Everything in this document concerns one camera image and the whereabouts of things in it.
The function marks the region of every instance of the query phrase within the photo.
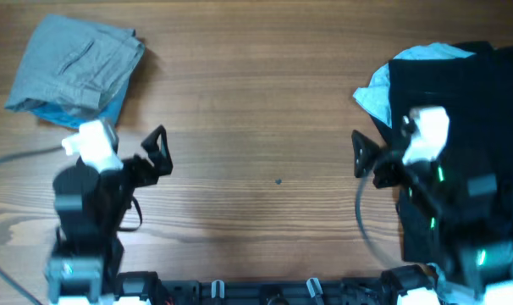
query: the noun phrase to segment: wooden table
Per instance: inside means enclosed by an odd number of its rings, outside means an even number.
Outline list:
[[[350,133],[380,137],[352,93],[414,45],[513,44],[504,1],[0,2],[0,156],[70,134],[3,109],[46,14],[136,28],[146,44],[119,121],[120,154],[141,152],[163,124],[174,172],[136,192],[145,223],[120,234],[122,271],[165,280],[378,275],[356,227]],[[44,302],[58,224],[51,183],[72,162],[60,152],[0,167],[0,264]],[[371,237],[400,258],[394,196],[368,187],[362,213]],[[0,280],[1,303],[26,301]]]

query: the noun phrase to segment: folded gray shirt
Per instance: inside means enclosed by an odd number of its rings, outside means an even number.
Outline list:
[[[144,49],[134,29],[49,14],[27,44],[5,108],[57,103],[92,119],[129,79]]]

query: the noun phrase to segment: pile of clothes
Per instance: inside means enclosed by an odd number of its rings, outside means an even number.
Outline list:
[[[410,109],[444,107],[450,128],[442,154],[468,147],[488,155],[502,195],[500,208],[507,215],[494,225],[513,230],[513,47],[495,49],[488,42],[414,47],[379,69],[354,98],[390,146],[403,137],[402,118]],[[404,225],[404,260],[431,263],[424,217],[404,192],[397,207]]]
[[[144,49],[134,29],[50,14],[27,44],[5,108],[70,128],[115,124]]]

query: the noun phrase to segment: cable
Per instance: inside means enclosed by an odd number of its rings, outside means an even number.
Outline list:
[[[54,153],[56,151],[62,150],[63,147],[51,147],[51,148],[45,148],[45,149],[39,149],[35,151],[28,151],[28,152],[17,152],[13,154],[9,154],[3,157],[0,157],[0,164],[4,164],[7,162],[11,162],[17,159],[21,158],[28,158],[28,157],[34,157],[38,155],[42,155],[45,153]],[[25,297],[27,300],[29,300],[31,303],[35,305],[41,305],[40,301],[36,297],[33,297],[24,287],[22,287],[20,284],[18,284],[14,279],[12,279],[4,270],[0,267],[0,277],[9,284],[12,288],[14,288],[19,294],[21,294],[23,297]]]
[[[355,201],[355,214],[356,214],[356,222],[358,224],[358,229],[366,243],[366,246],[372,252],[373,256],[375,256],[383,265],[387,268],[395,268],[402,265],[401,262],[396,261],[391,258],[381,247],[377,246],[373,243],[373,241],[369,238],[369,235],[366,233],[366,228],[364,227],[364,223],[361,219],[361,195],[364,192],[364,187],[367,183],[367,178],[369,177],[369,173],[376,169],[380,164],[385,162],[389,162],[390,160],[396,158],[399,154],[395,151],[391,151],[388,154],[382,156],[378,160],[373,163],[372,169],[366,171],[366,173],[362,176],[360,185],[358,185],[358,191],[356,192],[356,201]]]

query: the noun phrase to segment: garment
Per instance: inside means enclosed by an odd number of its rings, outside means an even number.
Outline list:
[[[469,148],[489,156],[503,197],[497,216],[493,215],[488,222],[513,234],[513,47],[443,61],[394,59],[389,62],[389,76],[389,142],[402,137],[401,120],[411,108],[443,106],[450,117],[450,127],[442,154]],[[402,215],[404,211],[412,212],[402,208],[408,204],[404,199],[405,196],[400,197],[398,204],[405,234],[409,236],[405,242],[421,242],[428,230],[420,231],[424,224],[416,213]],[[427,262],[428,255],[423,247],[405,246],[406,260]]]
[[[132,29],[50,14],[27,44],[5,108],[50,104],[68,116],[94,119],[127,86],[143,52]]]
[[[394,58],[421,60],[421,59],[452,59],[466,58],[474,53],[452,47],[445,43],[435,42],[428,46],[409,48]],[[367,88],[358,88],[353,97],[372,117],[392,127],[389,105],[389,66],[385,64],[379,68],[369,81]]]

